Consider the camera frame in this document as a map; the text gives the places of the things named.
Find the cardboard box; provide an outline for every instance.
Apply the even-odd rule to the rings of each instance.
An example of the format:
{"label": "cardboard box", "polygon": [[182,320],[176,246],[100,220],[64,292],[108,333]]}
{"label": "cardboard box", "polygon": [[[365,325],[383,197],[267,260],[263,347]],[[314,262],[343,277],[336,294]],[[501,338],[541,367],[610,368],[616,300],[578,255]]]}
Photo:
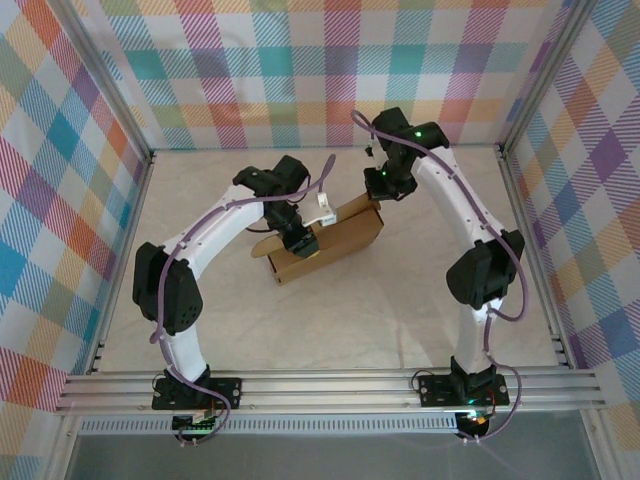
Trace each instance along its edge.
{"label": "cardboard box", "polygon": [[276,281],[284,285],[370,245],[384,226],[378,210],[380,204],[363,194],[337,209],[335,224],[328,227],[313,224],[311,228],[320,250],[311,257],[301,258],[287,252],[277,235],[258,242],[251,256],[266,256]]}

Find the plaid fabric wall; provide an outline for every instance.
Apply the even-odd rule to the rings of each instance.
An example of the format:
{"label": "plaid fabric wall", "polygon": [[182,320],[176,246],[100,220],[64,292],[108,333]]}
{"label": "plaid fabric wall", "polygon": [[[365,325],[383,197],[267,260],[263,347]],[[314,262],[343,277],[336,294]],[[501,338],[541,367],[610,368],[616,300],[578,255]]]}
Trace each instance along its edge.
{"label": "plaid fabric wall", "polygon": [[394,105],[493,143],[569,3],[74,0],[149,142],[174,149],[361,144],[351,109]]}
{"label": "plaid fabric wall", "polygon": [[0,0],[0,479],[80,373],[143,164],[44,0]]}
{"label": "plaid fabric wall", "polygon": [[547,36],[542,42],[540,46],[540,50],[535,57],[535,60],[531,64],[529,68],[529,72],[527,73],[527,78],[524,81],[524,84],[520,88],[520,92],[518,93],[518,97],[513,102],[511,106],[511,110],[509,111],[509,115],[507,115],[507,120],[504,122],[502,126],[502,130],[500,132],[500,136],[498,137],[498,141],[496,143],[503,143],[509,134],[511,127],[513,126],[513,122],[518,118],[523,108],[523,103],[526,100],[527,96],[533,89],[533,86],[538,79],[538,75],[540,74],[540,69],[545,65],[545,62],[549,59],[551,55],[554,54],[553,45],[555,41],[558,39],[562,28],[565,25],[567,20],[567,16],[571,11],[571,7],[575,3],[574,0],[563,0],[562,7],[558,10],[556,14],[556,18],[551,25],[551,28],[547,32]]}
{"label": "plaid fabric wall", "polygon": [[601,0],[516,149],[579,366],[640,471],[640,0]]}

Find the purple cable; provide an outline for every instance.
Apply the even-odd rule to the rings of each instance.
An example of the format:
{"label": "purple cable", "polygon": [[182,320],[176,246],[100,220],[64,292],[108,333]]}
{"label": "purple cable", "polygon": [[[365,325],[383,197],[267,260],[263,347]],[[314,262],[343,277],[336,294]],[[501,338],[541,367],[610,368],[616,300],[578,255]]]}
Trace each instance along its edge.
{"label": "purple cable", "polygon": [[226,399],[226,397],[220,395],[219,393],[214,392],[213,390],[209,390],[207,388],[200,387],[199,385],[196,385],[195,383],[191,382],[190,380],[185,378],[180,372],[174,370],[173,365],[171,364],[171,357],[168,352],[168,345],[164,338],[165,331],[164,331],[164,301],[163,301],[165,286],[167,282],[167,275],[169,274],[169,267],[171,266],[171,263],[176,259],[180,250],[182,250],[182,246],[181,246],[182,243],[188,243],[189,241],[191,241],[191,238],[196,233],[198,233],[198,231],[209,220],[214,218],[216,215],[226,210],[229,210],[230,208],[241,207],[242,205],[248,205],[250,203],[256,203],[256,202],[276,202],[280,200],[289,200],[291,198],[297,197],[298,195],[306,194],[314,190],[316,187],[318,187],[319,190],[321,191],[323,182],[329,176],[329,173],[331,173],[331,169],[333,169],[335,162],[336,162],[336,156],[334,154],[329,155],[329,158],[327,158],[324,168],[322,169],[322,173],[320,174],[320,178],[318,178],[318,180],[316,180],[311,185],[307,186],[305,189],[300,190],[298,192],[290,193],[287,195],[276,195],[272,197],[244,198],[242,200],[234,200],[232,202],[227,203],[224,206],[219,206],[217,208],[214,208],[213,210],[208,212],[205,216],[203,216],[198,222],[196,222],[193,225],[193,227],[191,227],[191,229],[189,229],[189,231],[185,234],[185,236],[182,237],[182,240],[178,242],[178,244],[175,246],[173,251],[169,254],[167,261],[164,263],[164,266],[162,267],[162,272],[160,273],[160,281],[158,283],[158,318],[156,320],[156,329],[151,335],[151,338],[149,338],[149,342],[152,344],[160,342],[160,351],[162,352],[162,356],[164,357],[165,362],[167,362],[167,365],[169,366],[168,371],[177,380],[181,381],[182,383],[188,385],[189,387],[195,390],[198,390],[199,392],[206,393],[216,399],[221,400],[225,405],[225,416],[220,422],[220,424],[214,430],[208,433],[206,436],[202,437],[199,442],[196,443],[194,441],[193,445],[198,445],[200,443],[206,442],[225,426],[225,424],[229,420],[229,417],[231,416],[231,404],[229,403],[229,400]]}
{"label": "purple cable", "polygon": [[447,163],[444,160],[442,160],[438,155],[431,152],[429,149],[423,147],[422,145],[419,145],[410,140],[405,140],[404,138],[396,137],[394,135],[389,135],[376,130],[371,125],[371,122],[367,119],[367,117],[365,117],[358,110],[351,111],[351,118],[353,119],[356,125],[358,125],[363,130],[369,132],[372,137],[375,135],[377,137],[385,138],[392,142],[405,145],[407,147],[418,150],[419,152],[425,154],[427,157],[434,160],[447,173],[447,175],[449,175],[456,182],[458,187],[460,187],[460,190],[462,191],[465,198],[469,202],[469,205],[473,209],[474,213],[478,216],[478,220],[480,220],[483,223],[482,225],[483,228],[486,228],[487,231],[496,239],[496,241],[500,244],[500,246],[507,252],[507,255],[509,255],[509,258],[511,259],[511,261],[516,267],[516,271],[518,272],[518,276],[520,277],[520,284],[522,285],[522,309],[520,310],[520,313],[518,313],[518,315],[516,315],[515,317],[510,317],[502,313],[500,310],[490,307],[487,310],[487,322],[485,324],[485,330],[484,330],[483,348],[484,348],[484,354],[486,355],[487,359],[489,360],[489,362],[491,362],[492,365],[495,365],[496,368],[504,368],[513,372],[513,374],[516,377],[516,382],[518,383],[518,393],[516,395],[516,401],[513,405],[513,408],[507,415],[507,418],[502,423],[502,425],[500,425],[495,431],[483,437],[483,438],[491,438],[506,428],[506,426],[509,424],[509,422],[513,418],[513,415],[516,413],[516,410],[518,409],[518,406],[520,404],[520,400],[522,399],[522,378],[520,377],[520,374],[518,373],[518,371],[513,367],[510,367],[508,365],[502,365],[496,362],[496,360],[491,356],[490,350],[489,350],[489,336],[491,331],[491,314],[494,314],[509,322],[517,322],[519,320],[522,320],[522,318],[525,316],[527,312],[527,309],[529,306],[529,287],[527,284],[527,278],[524,275],[524,270],[522,268],[522,265],[520,264],[518,257],[516,256],[513,249],[509,246],[509,244],[505,242],[505,240],[500,236],[500,234],[498,234],[498,232],[495,231],[493,227],[491,227],[491,225],[489,225],[487,217],[484,216],[484,213],[476,203],[475,199],[473,198],[473,195],[471,194],[467,186],[456,174],[456,172],[449,165],[447,165]]}

